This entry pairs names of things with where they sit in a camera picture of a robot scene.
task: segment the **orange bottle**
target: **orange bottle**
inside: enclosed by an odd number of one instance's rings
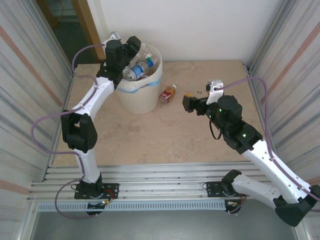
[[[163,104],[167,104],[168,102],[170,102],[170,100],[173,98],[173,96],[176,93],[176,89],[177,86],[176,85],[172,85],[172,86],[168,86],[163,93],[160,94],[160,102],[162,102]]]

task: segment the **trash bin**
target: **trash bin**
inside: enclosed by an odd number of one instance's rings
[[[151,68],[154,73],[138,81],[122,79],[116,88],[122,106],[132,114],[146,114],[151,112],[158,104],[160,94],[160,82],[162,80],[162,58],[157,49],[148,44],[149,50],[158,58],[157,63]],[[136,64],[135,57],[128,67]]]

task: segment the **blue tape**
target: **blue tape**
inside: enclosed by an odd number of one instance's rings
[[[117,87],[116,89],[117,89],[118,91],[120,91],[120,92],[123,92],[123,93],[134,94],[134,93],[136,93],[139,89],[143,89],[143,88],[146,88],[146,87],[149,87],[149,86],[150,86],[150,87],[158,86],[158,85],[160,84],[161,80],[162,80],[162,76],[159,77],[159,79],[158,79],[157,81],[150,82],[150,83],[148,83],[148,84],[146,84],[146,85],[144,85],[144,86],[142,86],[142,87],[140,87],[140,88],[138,88],[138,89],[135,89],[135,90],[126,90],[126,89],[119,88],[119,87]]]

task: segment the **corrugated metal wall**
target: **corrugated metal wall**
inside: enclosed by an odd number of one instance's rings
[[[31,141],[36,119],[59,112],[71,81],[70,64],[32,0],[0,1],[0,239],[12,239],[32,181],[48,155]],[[36,137],[50,149],[59,119],[42,122]]]
[[[282,15],[250,69],[266,80],[278,155],[310,184],[320,184],[320,1],[288,1]],[[263,105],[263,85],[253,85]],[[308,220],[320,240],[320,216]]]

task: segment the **beige tabletop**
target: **beige tabletop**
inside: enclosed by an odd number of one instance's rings
[[[99,64],[83,64],[79,75],[95,76]],[[98,133],[95,158],[98,165],[164,164],[246,161],[224,140],[214,140],[206,116],[187,113],[182,105],[185,93],[198,98],[206,97],[208,80],[221,79],[224,85],[246,77],[239,60],[169,61],[163,63],[161,91],[177,85],[176,94],[167,105],[143,115],[127,112],[118,96],[111,94],[94,119]],[[74,107],[92,86],[91,79],[75,79],[68,103]],[[225,91],[234,95],[242,105],[242,117],[263,133],[256,106],[248,83]],[[58,151],[68,150],[66,143],[58,143]],[[57,155],[55,166],[76,166],[73,155]]]

